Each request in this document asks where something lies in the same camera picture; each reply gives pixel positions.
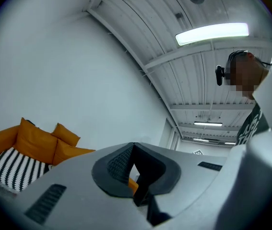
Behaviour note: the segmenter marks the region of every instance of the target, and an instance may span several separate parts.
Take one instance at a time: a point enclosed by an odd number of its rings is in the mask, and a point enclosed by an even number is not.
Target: light fixture
[[[222,126],[222,123],[194,122],[195,125]]]
[[[209,142],[209,140],[203,140],[203,139],[197,139],[197,138],[193,138],[193,140]]]
[[[202,40],[231,36],[249,36],[248,25],[246,23],[208,25],[177,34],[175,38],[178,45],[183,46]]]

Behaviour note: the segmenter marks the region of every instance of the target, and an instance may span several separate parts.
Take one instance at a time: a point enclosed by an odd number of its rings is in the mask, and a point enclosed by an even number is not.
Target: black vent
[[[213,164],[213,163],[207,163],[207,162],[201,162],[198,164],[198,166],[201,166],[201,167],[204,167],[204,168],[207,168],[207,169],[211,169],[211,170],[214,170],[214,171],[220,171],[222,166],[221,165],[218,165],[218,164]]]
[[[44,224],[66,188],[59,184],[51,185],[25,212],[25,215],[41,225]]]

